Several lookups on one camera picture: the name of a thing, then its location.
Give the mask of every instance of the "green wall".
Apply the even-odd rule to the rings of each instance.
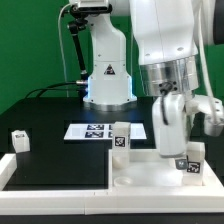
[[[58,41],[57,19],[60,7],[68,0],[0,0],[0,113],[29,91],[63,82],[63,68]],[[74,45],[63,19],[68,79],[79,78]],[[130,18],[113,18],[113,24],[127,37],[127,70],[131,71]],[[88,70],[92,70],[91,37],[88,31],[80,35]],[[137,65],[137,47],[133,48],[133,86],[143,96]],[[212,86],[217,97],[224,97],[224,45],[206,48]],[[203,86],[198,90],[203,93]],[[50,92],[46,96],[65,96]]]

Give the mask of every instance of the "black tabletop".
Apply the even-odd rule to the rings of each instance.
[[[31,98],[17,102],[0,116],[0,152],[13,153],[11,132],[26,130],[31,151],[17,154],[18,168],[4,190],[107,188],[111,141],[64,141],[71,123],[143,123],[147,140],[132,140],[132,148],[153,148],[152,99],[139,98],[137,107],[122,112],[86,109],[78,98]],[[197,115],[192,141],[205,142],[206,159],[220,180],[224,176],[224,134],[203,134]],[[1,216],[0,223],[224,223],[223,214],[132,214],[99,216]]]

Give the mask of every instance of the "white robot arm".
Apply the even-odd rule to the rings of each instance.
[[[139,47],[139,65],[144,92],[158,97],[153,106],[153,123],[156,146],[162,157],[181,157],[188,145],[187,115],[199,111],[211,116],[209,99],[195,97],[199,87],[195,56],[198,50],[196,36],[198,10],[201,0],[70,0],[75,9],[105,10],[109,3],[112,14],[129,13],[133,33]],[[207,43],[214,42],[212,20],[215,0],[203,0]],[[125,38],[110,23],[109,15],[90,15],[89,21],[93,48],[94,71],[89,78],[89,93],[84,99],[96,108],[122,108],[136,98],[131,92],[131,78],[125,68]],[[223,127],[221,101],[217,106],[218,132]],[[214,127],[207,122],[208,133]]]

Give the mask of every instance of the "white platform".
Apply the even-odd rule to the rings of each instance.
[[[156,150],[131,150],[124,170],[109,157],[108,190],[2,191],[0,215],[224,212],[224,189],[206,162],[203,186],[182,186],[182,172]]]
[[[0,191],[4,189],[16,168],[16,155],[5,154],[0,161]]]

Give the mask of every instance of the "warning label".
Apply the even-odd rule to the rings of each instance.
[[[107,67],[107,70],[104,72],[104,75],[115,75],[114,69],[112,65],[109,65]]]

